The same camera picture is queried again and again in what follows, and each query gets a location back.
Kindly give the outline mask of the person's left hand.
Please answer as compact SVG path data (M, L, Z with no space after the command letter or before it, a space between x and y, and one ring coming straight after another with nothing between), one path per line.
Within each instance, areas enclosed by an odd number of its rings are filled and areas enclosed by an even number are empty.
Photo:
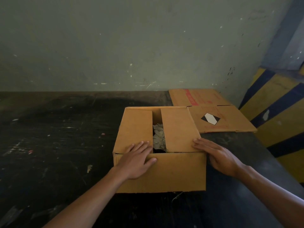
M135 144L131 152L123 154L113 168L122 181L137 179L149 169L145 168L144 164L148 161L146 159L150 153L136 153L136 146L138 144Z

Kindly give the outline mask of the person's left forearm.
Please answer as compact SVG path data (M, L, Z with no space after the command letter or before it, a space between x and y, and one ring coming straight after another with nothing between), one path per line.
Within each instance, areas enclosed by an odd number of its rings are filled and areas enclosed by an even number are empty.
M115 166L87 192L62 210L43 228L92 228L98 216L127 180L126 167Z

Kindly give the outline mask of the person's right hand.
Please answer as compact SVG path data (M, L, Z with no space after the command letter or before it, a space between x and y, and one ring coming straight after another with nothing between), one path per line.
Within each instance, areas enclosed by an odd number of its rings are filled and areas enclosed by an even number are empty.
M213 168L234 178L238 178L244 164L228 149L217 144L217 152L208 154Z

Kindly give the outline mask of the brown cardboard box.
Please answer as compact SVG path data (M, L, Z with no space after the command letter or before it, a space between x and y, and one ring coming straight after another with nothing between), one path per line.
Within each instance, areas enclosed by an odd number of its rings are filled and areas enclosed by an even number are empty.
M241 111L214 89L170 89L173 106L187 107L200 133L256 132Z
M147 160L157 162L117 193L193 192L206 190L206 154L192 147L200 138L187 107L126 107L113 149L114 165L127 147L149 141Z

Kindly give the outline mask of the person's right forearm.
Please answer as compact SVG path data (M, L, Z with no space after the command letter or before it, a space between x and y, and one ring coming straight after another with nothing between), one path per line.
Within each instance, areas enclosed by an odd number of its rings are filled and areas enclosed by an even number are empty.
M241 181L285 228L304 228L304 199L244 164L237 166L235 178Z

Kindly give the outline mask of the flattened brown cardboard box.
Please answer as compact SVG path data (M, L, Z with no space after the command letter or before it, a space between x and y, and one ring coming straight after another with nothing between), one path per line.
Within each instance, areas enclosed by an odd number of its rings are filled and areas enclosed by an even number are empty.
M187 107L200 133L256 132L241 111L214 89L170 89L173 106Z

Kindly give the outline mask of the crumpled packing paper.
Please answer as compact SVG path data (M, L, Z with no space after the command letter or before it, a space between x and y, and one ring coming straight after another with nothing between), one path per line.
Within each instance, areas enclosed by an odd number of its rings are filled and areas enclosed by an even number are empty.
M166 153L166 141L163 124L153 125L153 148L154 153Z

